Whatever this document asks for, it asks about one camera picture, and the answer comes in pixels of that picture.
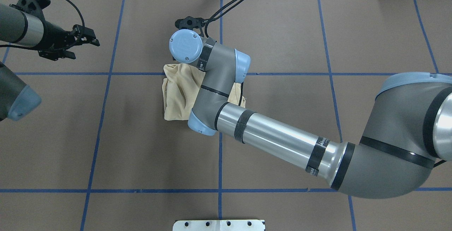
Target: blue joint cap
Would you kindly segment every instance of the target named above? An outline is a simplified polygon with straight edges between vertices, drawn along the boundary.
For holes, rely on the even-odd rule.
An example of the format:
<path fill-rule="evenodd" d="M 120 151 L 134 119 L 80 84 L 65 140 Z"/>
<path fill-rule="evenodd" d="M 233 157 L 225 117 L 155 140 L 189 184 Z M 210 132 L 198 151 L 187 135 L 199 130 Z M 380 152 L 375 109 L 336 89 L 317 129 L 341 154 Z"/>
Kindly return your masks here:
<path fill-rule="evenodd" d="M 202 39 L 192 30 L 178 30 L 169 40 L 169 50 L 178 62 L 192 63 L 201 55 Z"/>
<path fill-rule="evenodd" d="M 8 118 L 18 121 L 32 112 L 39 104 L 41 104 L 41 97 L 29 85 L 26 85 L 11 105 Z"/>
<path fill-rule="evenodd" d="M 236 51 L 236 83 L 243 83 L 245 80 L 246 74 L 250 69 L 251 57 L 247 54 L 244 54 L 237 49 Z"/>
<path fill-rule="evenodd" d="M 192 130 L 207 136 L 213 136 L 216 133 L 216 130 L 211 129 L 202 123 L 193 113 L 193 110 L 190 112 L 189 127 Z"/>
<path fill-rule="evenodd" d="M 405 72 L 390 76 L 381 86 L 380 95 L 382 92 L 392 89 L 397 86 L 402 86 L 410 83 L 450 83 L 452 78 L 442 74 L 430 74 L 428 72 Z"/>

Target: black band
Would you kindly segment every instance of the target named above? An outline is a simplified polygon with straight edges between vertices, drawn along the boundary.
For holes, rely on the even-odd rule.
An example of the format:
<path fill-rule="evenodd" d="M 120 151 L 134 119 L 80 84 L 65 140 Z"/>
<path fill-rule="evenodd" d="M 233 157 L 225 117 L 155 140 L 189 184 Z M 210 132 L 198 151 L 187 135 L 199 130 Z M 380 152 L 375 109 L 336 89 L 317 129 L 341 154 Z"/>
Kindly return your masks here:
<path fill-rule="evenodd" d="M 438 158 L 438 154 L 435 151 L 435 147 L 433 145 L 433 127 L 435 125 L 436 115 L 438 114 L 438 110 L 441 107 L 442 103 L 452 93 L 452 87 L 448 87 L 440 91 L 436 97 L 433 99 L 430 107 L 428 107 L 427 113 L 425 114 L 424 123 L 422 127 L 422 136 L 425 145 L 425 149 L 427 152 Z"/>
<path fill-rule="evenodd" d="M 250 119 L 250 117 L 254 114 L 255 112 L 253 110 L 250 109 L 246 109 L 239 117 L 239 120 L 237 121 L 236 124 L 236 129 L 234 130 L 234 138 L 241 142 L 242 144 L 244 144 L 243 142 L 243 132 L 245 131 L 246 128 L 246 124 L 248 122 L 248 120 Z"/>
<path fill-rule="evenodd" d="M 320 162 L 323 159 L 323 155 L 325 154 L 326 146 L 329 144 L 329 139 L 324 137 L 319 137 L 317 142 L 315 143 L 314 148 L 312 149 L 311 155 L 308 160 L 308 165 L 306 166 L 305 171 L 310 173 L 311 175 L 317 176 L 319 173 Z"/>
<path fill-rule="evenodd" d="M 363 136 L 361 138 L 360 144 L 365 144 L 367 146 L 370 146 L 374 149 L 377 149 L 381 152 L 387 153 L 389 155 L 392 155 L 394 157 L 398 157 L 399 159 L 406 160 L 408 162 L 411 162 L 413 164 L 432 169 L 433 165 L 435 164 L 434 160 L 431 160 L 427 157 L 424 157 L 422 155 L 416 154 L 414 152 L 410 152 L 408 150 L 402 149 L 397 146 L 393 146 L 392 144 L 386 144 L 384 142 L 368 138 L 366 136 Z"/>
<path fill-rule="evenodd" d="M 212 89 L 212 88 L 207 87 L 205 85 L 201 85 L 201 88 L 203 88 L 204 90 L 207 90 L 207 91 L 211 91 L 211 92 L 216 93 L 216 94 L 220 94 L 221 96 L 229 97 L 229 94 L 225 94 L 222 91 L 218 91 L 216 89 Z"/>
<path fill-rule="evenodd" d="M 220 113 L 221 113 L 221 111 L 223 110 L 223 107 L 225 107 L 225 105 L 227 105 L 227 104 L 229 104 L 229 102 L 225 102 L 221 107 L 220 107 L 220 109 L 218 109 L 218 112 L 216 113 L 216 116 L 215 116 L 215 130 L 217 131 L 218 129 L 216 128 L 216 123 L 218 122 L 218 117 L 220 116 Z"/>
<path fill-rule="evenodd" d="M 215 45 L 216 40 L 213 38 L 208 38 L 202 47 L 201 55 L 199 55 L 197 68 L 201 71 L 206 70 L 207 61 L 209 60 L 210 53 L 212 52 L 213 45 Z"/>
<path fill-rule="evenodd" d="M 347 143 L 347 147 L 345 148 L 345 152 L 342 156 L 338 171 L 336 173 L 336 176 L 334 177 L 333 183 L 331 183 L 332 189 L 339 190 L 340 186 L 342 185 L 342 181 L 344 180 L 345 174 L 347 173 L 354 151 L 355 144 L 352 144 L 350 142 Z"/>
<path fill-rule="evenodd" d="M 11 43 L 17 43 L 17 42 L 19 42 L 19 41 L 21 41 L 24 37 L 25 37 L 25 35 L 27 34 L 27 30 L 28 30 L 28 19 L 27 19 L 27 16 L 25 15 L 25 13 L 24 12 L 22 12 L 22 15 L 24 16 L 24 31 L 22 32 L 22 35 L 20 35 L 20 37 L 16 40 L 16 41 L 13 41 L 13 42 L 11 42 Z"/>

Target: table surface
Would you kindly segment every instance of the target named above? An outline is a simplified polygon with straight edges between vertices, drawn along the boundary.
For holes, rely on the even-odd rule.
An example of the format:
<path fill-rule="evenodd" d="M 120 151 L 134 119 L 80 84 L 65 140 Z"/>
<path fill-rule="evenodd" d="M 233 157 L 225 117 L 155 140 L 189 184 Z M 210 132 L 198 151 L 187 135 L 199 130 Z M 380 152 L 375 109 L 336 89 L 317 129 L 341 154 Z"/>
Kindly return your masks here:
<path fill-rule="evenodd" d="M 47 20 L 79 23 L 51 1 Z M 163 119 L 174 21 L 208 18 L 231 0 L 71 1 L 100 47 L 58 61 L 0 49 L 42 97 L 21 121 L 0 123 L 0 230 L 171 230 L 218 218 L 264 219 L 267 230 L 452 230 L 450 163 L 405 196 L 359 199 L 233 138 Z M 248 108 L 359 142 L 388 76 L 452 75 L 452 28 L 438 27 L 451 14 L 452 0 L 246 0 L 209 33 L 252 58 Z"/>

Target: beige cloth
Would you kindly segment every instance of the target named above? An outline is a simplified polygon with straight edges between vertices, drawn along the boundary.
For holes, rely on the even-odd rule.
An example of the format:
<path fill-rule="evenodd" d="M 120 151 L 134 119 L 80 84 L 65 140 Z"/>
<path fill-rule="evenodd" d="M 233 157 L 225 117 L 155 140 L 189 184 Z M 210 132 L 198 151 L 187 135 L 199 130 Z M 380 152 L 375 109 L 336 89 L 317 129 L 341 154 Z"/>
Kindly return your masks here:
<path fill-rule="evenodd" d="M 162 85 L 165 120 L 188 120 L 205 72 L 182 63 L 167 64 L 163 71 L 166 75 Z M 238 105 L 239 98 L 240 84 L 234 83 L 228 102 Z M 245 102 L 242 97 L 242 107 L 245 107 Z"/>

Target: white metal plate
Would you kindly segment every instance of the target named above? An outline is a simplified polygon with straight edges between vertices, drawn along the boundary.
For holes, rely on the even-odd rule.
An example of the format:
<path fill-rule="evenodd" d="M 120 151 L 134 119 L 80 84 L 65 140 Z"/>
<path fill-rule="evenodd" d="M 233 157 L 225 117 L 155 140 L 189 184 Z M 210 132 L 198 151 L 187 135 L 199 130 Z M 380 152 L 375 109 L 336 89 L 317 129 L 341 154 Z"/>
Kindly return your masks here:
<path fill-rule="evenodd" d="M 265 231 L 264 220 L 176 221 L 173 231 Z"/>

